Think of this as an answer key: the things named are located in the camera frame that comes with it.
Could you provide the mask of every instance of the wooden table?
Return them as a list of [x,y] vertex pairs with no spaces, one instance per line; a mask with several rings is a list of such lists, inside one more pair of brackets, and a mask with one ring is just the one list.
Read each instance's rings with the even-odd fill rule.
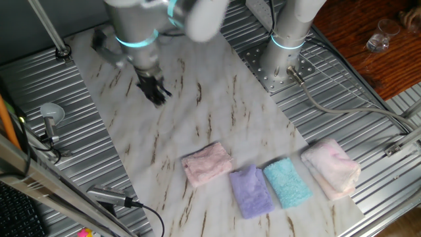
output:
[[414,6],[409,0],[327,0],[314,24],[384,99],[421,82],[421,40],[401,27],[385,53],[366,48],[379,20],[399,19],[399,11]]

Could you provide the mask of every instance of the purple towel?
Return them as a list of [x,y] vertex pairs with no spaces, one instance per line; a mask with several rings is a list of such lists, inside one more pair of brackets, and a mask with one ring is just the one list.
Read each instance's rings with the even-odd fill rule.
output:
[[264,182],[261,169],[250,165],[244,171],[230,174],[234,196],[245,219],[251,219],[275,210]]

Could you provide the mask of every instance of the gray cable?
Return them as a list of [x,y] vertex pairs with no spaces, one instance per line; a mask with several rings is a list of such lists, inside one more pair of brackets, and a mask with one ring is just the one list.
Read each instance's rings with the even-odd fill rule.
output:
[[302,87],[303,91],[305,92],[305,94],[307,95],[307,97],[309,98],[309,100],[311,101],[311,103],[313,103],[313,105],[314,105],[317,109],[320,109],[321,111],[325,111],[325,112],[327,112],[327,113],[334,113],[334,114],[340,114],[340,113],[356,113],[356,112],[365,112],[365,111],[368,111],[368,112],[376,112],[376,113],[381,113],[381,114],[384,114],[384,115],[391,116],[391,117],[393,117],[393,118],[395,118],[395,119],[397,119],[397,120],[399,120],[399,121],[401,121],[401,122],[403,122],[403,123],[407,124],[407,125],[408,125],[408,126],[410,126],[413,130],[416,130],[416,129],[417,129],[417,127],[416,127],[413,123],[409,122],[409,121],[408,121],[407,119],[405,119],[404,117],[399,116],[399,115],[397,115],[397,114],[395,114],[395,113],[392,113],[392,112],[389,112],[389,111],[383,110],[383,109],[376,109],[376,108],[328,109],[328,108],[325,108],[325,107],[323,107],[323,106],[319,105],[319,104],[318,104],[318,103],[317,103],[317,102],[313,99],[313,97],[311,96],[311,94],[310,94],[310,92],[308,91],[308,89],[307,89],[307,87],[305,86],[305,84],[302,84],[302,85],[301,85],[301,87]]

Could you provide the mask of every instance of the metal mounting plate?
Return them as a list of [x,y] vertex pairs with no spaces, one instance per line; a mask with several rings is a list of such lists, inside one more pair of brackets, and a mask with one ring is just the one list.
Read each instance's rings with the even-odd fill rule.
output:
[[[275,93],[280,89],[295,83],[293,78],[289,77],[285,80],[271,80],[269,75],[274,72],[265,72],[260,66],[260,56],[266,49],[266,45],[259,45],[243,52],[243,59],[247,62],[250,71],[256,76],[257,80],[262,84],[266,91]],[[314,73],[315,68],[301,56],[298,57],[297,72],[303,78]]]

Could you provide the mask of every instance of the wooden surface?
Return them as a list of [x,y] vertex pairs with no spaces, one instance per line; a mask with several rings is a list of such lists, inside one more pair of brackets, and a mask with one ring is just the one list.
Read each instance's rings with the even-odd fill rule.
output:
[[421,237],[421,208],[414,208],[382,230],[376,237]]
[[409,0],[327,0],[314,24],[384,99],[421,82],[421,39],[401,27],[385,53],[371,53],[366,42],[379,20],[396,20]]

